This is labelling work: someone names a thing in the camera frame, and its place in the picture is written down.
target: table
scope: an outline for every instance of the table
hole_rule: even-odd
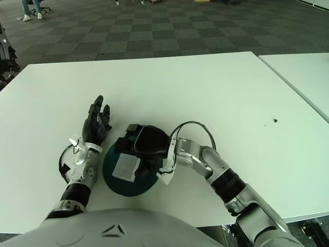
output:
[[[59,156],[99,94],[112,109],[105,150],[130,123],[170,133],[197,120],[223,159],[287,222],[329,214],[328,123],[253,53],[237,52],[28,65],[0,92],[0,232],[37,227],[58,202],[66,187]],[[210,145],[199,126],[180,136]],[[127,207],[193,226],[234,222],[206,181],[185,167],[168,186],[158,182],[134,198],[113,193],[99,173],[87,209]]]
[[[329,53],[259,57],[329,122]]]
[[[314,4],[315,4],[315,6],[326,8],[327,10],[329,9],[328,0],[316,0]]]
[[[314,5],[314,3],[315,3],[317,0],[302,0],[302,1]]]

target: office chair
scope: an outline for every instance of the office chair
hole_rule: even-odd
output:
[[[28,4],[29,4],[29,5],[33,5],[33,1],[30,0]],[[51,8],[49,8],[49,7],[41,7],[41,12],[44,11],[46,14],[48,14],[47,10],[51,11]],[[31,14],[32,14],[33,16],[35,16],[35,13],[36,13],[36,10],[35,10],[35,9],[32,9],[30,12],[31,12]]]

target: floor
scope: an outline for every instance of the floor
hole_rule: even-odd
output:
[[[43,20],[21,0],[0,0],[0,21],[18,63],[168,57],[251,50],[256,55],[329,51],[329,12],[295,0],[44,0]]]

